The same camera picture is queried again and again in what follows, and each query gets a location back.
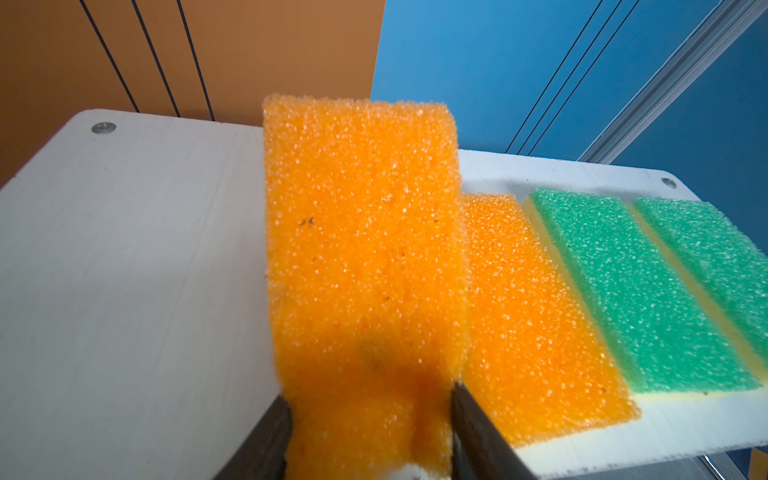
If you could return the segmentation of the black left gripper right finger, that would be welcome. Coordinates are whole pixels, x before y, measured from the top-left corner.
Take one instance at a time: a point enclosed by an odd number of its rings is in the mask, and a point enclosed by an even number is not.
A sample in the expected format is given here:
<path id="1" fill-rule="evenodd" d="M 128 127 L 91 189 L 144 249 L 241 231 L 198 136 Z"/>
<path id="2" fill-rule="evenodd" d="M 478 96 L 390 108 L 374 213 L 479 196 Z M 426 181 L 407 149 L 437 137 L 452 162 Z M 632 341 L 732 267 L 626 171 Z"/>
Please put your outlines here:
<path id="1" fill-rule="evenodd" d="M 461 382 L 452 389 L 450 413 L 452 479 L 536 479 Z"/>

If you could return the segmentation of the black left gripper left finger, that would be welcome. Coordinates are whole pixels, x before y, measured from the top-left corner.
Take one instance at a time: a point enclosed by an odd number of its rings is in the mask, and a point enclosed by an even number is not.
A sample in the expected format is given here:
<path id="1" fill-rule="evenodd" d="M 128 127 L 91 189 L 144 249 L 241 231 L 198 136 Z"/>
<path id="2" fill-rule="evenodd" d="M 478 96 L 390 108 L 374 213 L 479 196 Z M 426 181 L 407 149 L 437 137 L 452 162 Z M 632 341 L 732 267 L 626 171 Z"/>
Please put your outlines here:
<path id="1" fill-rule="evenodd" d="M 289 403 L 278 395 L 214 479 L 284 479 L 292 430 Z"/>

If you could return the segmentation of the orange sponge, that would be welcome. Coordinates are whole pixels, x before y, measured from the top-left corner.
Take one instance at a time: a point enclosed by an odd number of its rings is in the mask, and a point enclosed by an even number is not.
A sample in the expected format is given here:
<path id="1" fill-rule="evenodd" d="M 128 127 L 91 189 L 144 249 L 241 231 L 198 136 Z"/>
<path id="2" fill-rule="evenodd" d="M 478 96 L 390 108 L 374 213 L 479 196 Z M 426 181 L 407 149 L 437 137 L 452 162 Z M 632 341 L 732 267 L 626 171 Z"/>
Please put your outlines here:
<path id="1" fill-rule="evenodd" d="M 599 332 L 511 195 L 463 197 L 472 348 L 463 382 L 514 447 L 637 420 Z"/>
<path id="2" fill-rule="evenodd" d="M 268 314 L 290 479 L 451 470 L 470 344 L 456 123 L 442 104 L 263 104 Z"/>

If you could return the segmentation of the light green sponge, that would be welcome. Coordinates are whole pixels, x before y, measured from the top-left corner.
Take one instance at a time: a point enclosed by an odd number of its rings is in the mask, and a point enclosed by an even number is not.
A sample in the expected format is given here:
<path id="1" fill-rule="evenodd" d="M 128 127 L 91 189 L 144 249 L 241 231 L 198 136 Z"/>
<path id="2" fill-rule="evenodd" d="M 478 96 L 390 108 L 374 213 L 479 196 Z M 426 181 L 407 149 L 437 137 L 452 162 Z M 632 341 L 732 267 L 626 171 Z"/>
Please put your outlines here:
<path id="1" fill-rule="evenodd" d="M 766 254 L 707 202 L 643 197 L 630 209 L 747 367 L 766 384 Z"/>
<path id="2" fill-rule="evenodd" d="M 620 198 L 538 188 L 532 221 L 641 396 L 736 393 L 761 383 Z"/>

